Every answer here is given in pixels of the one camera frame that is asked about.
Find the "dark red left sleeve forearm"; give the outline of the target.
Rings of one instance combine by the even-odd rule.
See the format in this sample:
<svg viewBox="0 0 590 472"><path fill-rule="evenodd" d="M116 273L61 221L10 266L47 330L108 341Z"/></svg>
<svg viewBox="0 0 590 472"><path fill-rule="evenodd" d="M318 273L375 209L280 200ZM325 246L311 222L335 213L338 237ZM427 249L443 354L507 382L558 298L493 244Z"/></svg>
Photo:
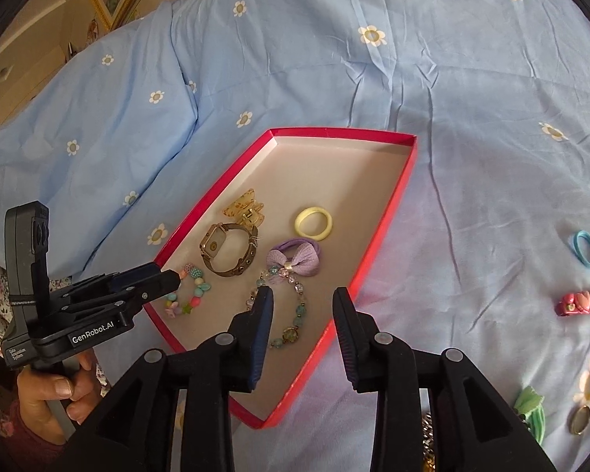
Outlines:
<svg viewBox="0 0 590 472"><path fill-rule="evenodd" d="M18 401L10 405L8 413L0 411L0 471L48 471L63 449L24 424Z"/></svg>

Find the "person's left hand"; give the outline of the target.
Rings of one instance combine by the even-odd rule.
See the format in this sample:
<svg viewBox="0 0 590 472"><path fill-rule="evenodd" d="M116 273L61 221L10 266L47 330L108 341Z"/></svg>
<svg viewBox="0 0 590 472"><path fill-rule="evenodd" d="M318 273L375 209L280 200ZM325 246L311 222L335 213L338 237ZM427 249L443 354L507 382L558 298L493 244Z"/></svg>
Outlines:
<svg viewBox="0 0 590 472"><path fill-rule="evenodd" d="M46 442L63 445L67 439L48 401L68 400L67 416L82 424L102 400L93 350L78 356L79 370L71 377L42 373L26 367L17 378L19 412L23 424Z"/></svg>

